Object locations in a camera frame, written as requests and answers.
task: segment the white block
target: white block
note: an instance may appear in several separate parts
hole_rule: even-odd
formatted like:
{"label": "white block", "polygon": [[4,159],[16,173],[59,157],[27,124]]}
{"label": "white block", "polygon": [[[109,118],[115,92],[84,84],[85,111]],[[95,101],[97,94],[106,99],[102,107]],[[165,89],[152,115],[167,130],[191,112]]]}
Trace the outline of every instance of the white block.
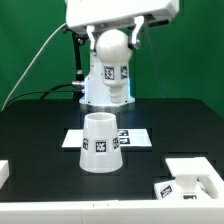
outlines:
{"label": "white block", "polygon": [[9,177],[9,164],[7,160],[0,161],[0,189]]}

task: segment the white robot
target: white robot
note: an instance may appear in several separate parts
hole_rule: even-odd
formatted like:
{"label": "white robot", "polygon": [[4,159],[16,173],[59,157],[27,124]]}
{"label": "white robot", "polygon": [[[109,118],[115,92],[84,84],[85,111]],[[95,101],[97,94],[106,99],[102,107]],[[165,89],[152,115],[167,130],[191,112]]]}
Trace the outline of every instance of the white robot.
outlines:
{"label": "white robot", "polygon": [[[119,107],[133,103],[129,66],[132,50],[139,45],[144,23],[168,24],[179,11],[179,0],[66,0],[66,23],[80,36],[88,35],[90,73],[85,79],[81,105]],[[128,37],[116,28],[130,27]]]}

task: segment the marker sticker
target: marker sticker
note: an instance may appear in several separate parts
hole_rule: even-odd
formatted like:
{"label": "marker sticker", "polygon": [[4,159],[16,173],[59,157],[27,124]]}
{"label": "marker sticker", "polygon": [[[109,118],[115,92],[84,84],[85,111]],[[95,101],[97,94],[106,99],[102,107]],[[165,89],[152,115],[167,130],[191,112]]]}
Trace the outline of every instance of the marker sticker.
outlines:
{"label": "marker sticker", "polygon": [[82,145],[82,147],[83,147],[85,150],[88,150],[88,144],[89,144],[88,139],[84,138],[84,139],[83,139],[83,145]]}
{"label": "marker sticker", "polygon": [[96,141],[96,153],[107,152],[107,142],[106,141]]}
{"label": "marker sticker", "polygon": [[119,130],[118,131],[118,136],[120,137],[120,136],[129,136],[129,132],[128,132],[128,130]]}
{"label": "marker sticker", "polygon": [[184,200],[197,200],[196,194],[183,194],[182,196]]}
{"label": "marker sticker", "polygon": [[130,145],[130,138],[119,138],[121,145]]}
{"label": "marker sticker", "polygon": [[120,146],[118,138],[115,138],[113,140],[113,145],[114,145],[114,150],[117,149]]}
{"label": "marker sticker", "polygon": [[168,196],[169,194],[171,194],[173,192],[172,187],[169,185],[166,188],[164,188],[161,192],[160,195],[162,198],[165,198],[166,196]]}
{"label": "marker sticker", "polygon": [[105,74],[105,79],[107,80],[114,80],[114,68],[111,67],[104,67],[104,74]]}
{"label": "marker sticker", "polygon": [[121,79],[126,79],[126,78],[128,78],[128,67],[122,66],[121,67]]}

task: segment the cable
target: cable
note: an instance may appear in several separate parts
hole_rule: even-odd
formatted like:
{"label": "cable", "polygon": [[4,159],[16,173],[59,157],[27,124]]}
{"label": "cable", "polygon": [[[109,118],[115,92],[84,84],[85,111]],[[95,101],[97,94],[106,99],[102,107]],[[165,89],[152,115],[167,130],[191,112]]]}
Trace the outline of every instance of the cable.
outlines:
{"label": "cable", "polygon": [[23,93],[20,94],[18,96],[13,97],[12,99],[10,99],[7,104],[5,105],[5,108],[7,108],[13,101],[15,101],[16,99],[23,97],[23,96],[28,96],[28,95],[33,95],[33,94],[45,94],[45,93],[74,93],[74,91],[77,90],[59,90],[59,91],[35,91],[35,92],[28,92],[28,93]]}
{"label": "cable", "polygon": [[[61,88],[68,87],[68,86],[73,86],[73,85],[71,83],[69,83],[69,84],[61,84],[61,85],[58,85],[58,86],[53,87],[49,91],[55,91],[57,89],[61,89]],[[44,98],[47,97],[51,93],[49,91],[48,92],[45,92],[43,94],[43,96],[40,97],[40,100],[44,100]]]}
{"label": "cable", "polygon": [[8,101],[10,100],[11,96],[13,95],[13,93],[16,91],[17,87],[19,86],[19,84],[22,82],[22,80],[24,79],[24,77],[26,76],[26,74],[28,73],[28,71],[30,70],[31,66],[34,64],[34,62],[36,61],[36,59],[39,57],[39,55],[41,54],[41,52],[43,51],[43,49],[45,48],[45,46],[48,44],[48,42],[54,37],[54,35],[61,30],[64,26],[66,26],[66,23],[62,24],[61,26],[59,26],[51,35],[50,37],[45,41],[45,43],[43,44],[43,46],[40,48],[40,50],[37,52],[36,56],[33,58],[33,60],[30,62],[29,66],[27,67],[27,69],[24,71],[23,75],[20,77],[20,79],[18,80],[18,82],[16,83],[16,85],[13,87],[12,91],[9,93],[8,97],[6,98],[3,107],[2,107],[2,111],[5,109]]}
{"label": "cable", "polygon": [[163,88],[162,88],[162,81],[161,81],[161,74],[160,74],[160,71],[159,71],[158,62],[157,62],[157,59],[156,59],[155,50],[154,50],[154,46],[153,46],[153,43],[152,43],[151,36],[147,32],[147,30],[146,30],[146,36],[147,36],[147,39],[148,39],[149,46],[151,48],[153,62],[154,62],[155,68],[156,68],[157,76],[158,76],[160,94],[161,94],[161,97],[164,98],[164,93],[163,93]]}

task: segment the black cable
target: black cable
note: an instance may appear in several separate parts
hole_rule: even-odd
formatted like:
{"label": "black cable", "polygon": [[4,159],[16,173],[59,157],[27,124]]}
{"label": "black cable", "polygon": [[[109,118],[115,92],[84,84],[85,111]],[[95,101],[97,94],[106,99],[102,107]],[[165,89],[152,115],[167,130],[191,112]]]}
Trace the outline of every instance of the black cable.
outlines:
{"label": "black cable", "polygon": [[158,77],[158,81],[159,81],[160,94],[161,94],[161,97],[164,98],[163,87],[162,87],[162,81],[161,81],[161,74],[160,74],[160,70],[159,70],[158,62],[157,62],[157,59],[156,59],[155,50],[154,50],[154,46],[153,46],[153,43],[152,43],[151,36],[150,36],[150,34],[147,32],[147,30],[146,30],[146,36],[147,36],[147,39],[148,39],[149,46],[150,46],[150,48],[151,48],[152,57],[153,57],[153,62],[154,62],[155,68],[156,68],[156,73],[157,73],[157,77]]}
{"label": "black cable", "polygon": [[28,93],[23,93],[18,96],[13,97],[5,106],[7,108],[9,104],[11,104],[13,101],[16,99],[23,97],[23,96],[28,96],[28,95],[33,95],[33,94],[44,94],[44,93],[73,93],[74,90],[59,90],[59,91],[35,91],[35,92],[28,92]]}
{"label": "black cable", "polygon": [[64,87],[68,87],[68,86],[73,86],[71,83],[67,83],[67,84],[60,84],[58,86],[53,87],[52,89],[50,89],[49,91],[45,92],[43,94],[43,96],[40,97],[40,100],[44,100],[44,98],[46,98],[50,93],[52,93],[51,91],[55,91]]}

